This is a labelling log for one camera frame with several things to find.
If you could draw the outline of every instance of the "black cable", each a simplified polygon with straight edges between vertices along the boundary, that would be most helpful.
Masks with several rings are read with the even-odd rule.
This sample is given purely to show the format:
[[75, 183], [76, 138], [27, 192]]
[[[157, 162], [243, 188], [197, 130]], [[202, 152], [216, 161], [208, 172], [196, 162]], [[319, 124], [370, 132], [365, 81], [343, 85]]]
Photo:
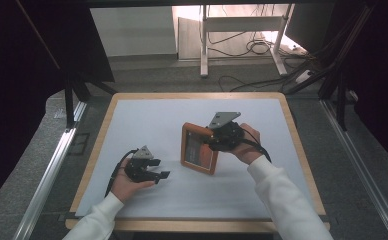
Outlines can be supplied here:
[[110, 180], [109, 180], [109, 184], [107, 185], [107, 189], [106, 189], [106, 194], [104, 195], [104, 197], [107, 196], [107, 194], [109, 194], [110, 190], [112, 189], [112, 186], [113, 186], [113, 182], [117, 176], [117, 173], [119, 172], [119, 169], [120, 169], [120, 165], [122, 165], [122, 162], [129, 156], [129, 154], [134, 154], [138, 151], [138, 149], [136, 150], [131, 150], [129, 152], [127, 152], [123, 157], [122, 159], [119, 161], [119, 163], [116, 165], [112, 175], [110, 176]]
[[272, 160], [271, 160], [271, 157], [269, 156], [269, 153], [268, 151], [266, 151], [266, 149], [264, 147], [262, 147], [260, 144], [258, 143], [255, 143], [253, 141], [250, 141], [248, 139], [245, 139], [245, 138], [242, 138], [242, 139], [238, 139], [240, 142], [242, 143], [245, 143], [245, 144], [248, 144], [252, 147], [254, 147], [257, 151], [259, 151], [261, 154], [265, 155], [265, 157], [268, 159], [268, 161], [270, 163], [272, 163]]

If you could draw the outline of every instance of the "wire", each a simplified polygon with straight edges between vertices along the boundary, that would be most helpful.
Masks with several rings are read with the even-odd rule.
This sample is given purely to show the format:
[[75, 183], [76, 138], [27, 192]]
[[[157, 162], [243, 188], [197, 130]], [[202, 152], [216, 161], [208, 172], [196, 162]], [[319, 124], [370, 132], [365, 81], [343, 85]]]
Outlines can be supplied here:
[[250, 135], [254, 139], [254, 141], [256, 141], [257, 144], [260, 144], [260, 142], [253, 136], [253, 134], [251, 134], [249, 131], [245, 130], [244, 128], [243, 128], [243, 131], [248, 133], [248, 135]]

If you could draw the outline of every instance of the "orange frame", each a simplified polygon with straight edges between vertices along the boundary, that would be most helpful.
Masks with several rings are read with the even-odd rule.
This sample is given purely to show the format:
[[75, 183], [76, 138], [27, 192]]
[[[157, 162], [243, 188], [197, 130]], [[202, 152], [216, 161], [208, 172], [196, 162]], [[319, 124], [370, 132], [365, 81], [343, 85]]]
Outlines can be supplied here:
[[207, 159], [204, 159], [204, 160], [200, 159], [200, 165], [197, 165], [197, 164], [194, 164], [194, 163], [191, 163], [191, 162], [187, 161], [187, 159], [186, 159], [186, 150], [187, 150], [187, 147], [188, 147], [188, 145], [187, 145], [188, 144], [187, 137], [188, 137], [188, 133], [189, 132], [195, 133], [195, 134], [198, 134], [198, 135], [201, 135], [201, 136], [205, 136], [205, 137], [211, 137], [213, 135], [213, 131], [208, 129], [208, 128], [200, 127], [200, 126], [197, 126], [197, 125], [194, 125], [194, 124], [191, 124], [191, 123], [185, 123], [182, 126], [181, 164], [183, 166], [191, 168], [193, 170], [213, 175], [215, 173], [215, 170], [216, 170], [216, 162], [217, 162], [217, 159], [218, 159], [218, 153], [219, 152], [218, 151], [212, 151], [209, 148], [209, 145], [203, 144], [200, 147], [200, 149], [199, 149], [200, 153], [198, 155], [199, 156], [204, 155], [201, 152], [206, 151], [207, 152], [206, 156], [208, 156], [208, 155], [211, 155], [211, 156], [208, 156]]

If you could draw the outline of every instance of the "table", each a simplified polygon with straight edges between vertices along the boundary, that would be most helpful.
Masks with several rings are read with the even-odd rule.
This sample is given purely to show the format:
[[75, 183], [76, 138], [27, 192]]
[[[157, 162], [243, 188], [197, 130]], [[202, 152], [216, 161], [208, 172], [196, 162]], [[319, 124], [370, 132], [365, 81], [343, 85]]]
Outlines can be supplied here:
[[[107, 130], [113, 121], [113, 113], [119, 100], [204, 100], [204, 101], [232, 101], [251, 100], [259, 101], [264, 99], [277, 100], [280, 104], [283, 117], [285, 118], [289, 136], [291, 137], [293, 148], [298, 156], [299, 169], [304, 175], [304, 179], [310, 192], [311, 201], [315, 210], [324, 219], [324, 223], [329, 228], [326, 220], [326, 213], [323, 207], [319, 192], [315, 185], [312, 172], [309, 168], [306, 155], [304, 153], [299, 135], [297, 133], [293, 118], [291, 116], [287, 101], [280, 93], [119, 93], [114, 95], [99, 135], [95, 142], [89, 162], [85, 169], [78, 191], [75, 195], [70, 212], [78, 210], [85, 190], [88, 188], [91, 177], [100, 158], [100, 152], [107, 137]], [[66, 227], [71, 229], [78, 222], [77, 219], [67, 219]], [[121, 231], [170, 231], [170, 232], [233, 232], [233, 233], [272, 233], [276, 232], [274, 224], [263, 219], [171, 219], [171, 218], [116, 218], [115, 230]]]

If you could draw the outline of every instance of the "white surface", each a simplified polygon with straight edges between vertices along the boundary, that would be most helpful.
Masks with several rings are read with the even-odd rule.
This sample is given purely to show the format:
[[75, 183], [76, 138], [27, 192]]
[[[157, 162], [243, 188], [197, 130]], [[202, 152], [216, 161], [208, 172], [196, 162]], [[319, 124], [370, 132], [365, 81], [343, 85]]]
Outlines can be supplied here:
[[162, 160], [159, 167], [149, 170], [171, 173], [153, 188], [138, 192], [119, 212], [119, 217], [269, 218], [254, 192], [247, 165], [233, 155], [219, 153], [213, 176], [180, 165], [182, 125], [190, 122], [207, 126], [216, 112], [241, 112], [234, 121], [246, 122], [261, 132], [262, 146], [269, 152], [273, 164], [286, 169], [312, 204], [277, 99], [120, 100], [76, 216], [86, 215], [93, 204], [104, 198], [110, 175], [122, 156], [147, 145]]
[[106, 55], [175, 54], [172, 7], [93, 8]]

